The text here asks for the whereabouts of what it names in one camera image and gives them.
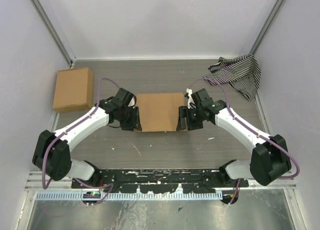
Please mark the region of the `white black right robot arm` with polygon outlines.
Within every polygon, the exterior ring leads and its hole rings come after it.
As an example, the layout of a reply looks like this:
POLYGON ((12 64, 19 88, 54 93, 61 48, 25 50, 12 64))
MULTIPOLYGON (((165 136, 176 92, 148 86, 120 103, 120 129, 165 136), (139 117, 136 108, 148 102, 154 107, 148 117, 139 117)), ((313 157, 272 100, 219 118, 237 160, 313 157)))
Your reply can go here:
POLYGON ((138 132, 176 132, 203 128, 203 122, 226 130, 250 152, 249 161, 231 160, 219 168, 220 182, 232 187, 238 179, 267 186, 292 169, 285 139, 262 132, 237 115, 223 100, 214 101, 203 88, 182 93, 129 93, 125 107, 138 132))

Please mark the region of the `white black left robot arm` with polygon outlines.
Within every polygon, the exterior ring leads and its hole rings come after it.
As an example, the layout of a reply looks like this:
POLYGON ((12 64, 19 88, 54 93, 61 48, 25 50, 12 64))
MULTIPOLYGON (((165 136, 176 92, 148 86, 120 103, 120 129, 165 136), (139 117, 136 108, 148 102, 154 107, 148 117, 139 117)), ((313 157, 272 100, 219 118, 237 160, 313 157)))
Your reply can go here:
POLYGON ((118 121, 122 130, 139 129, 137 97, 120 88, 115 96, 100 100, 88 113, 73 123, 54 132, 40 133, 32 163, 42 171, 42 187, 47 189, 50 180, 69 177, 88 188, 103 185, 101 171, 88 161, 71 158, 72 150, 96 130, 118 121))

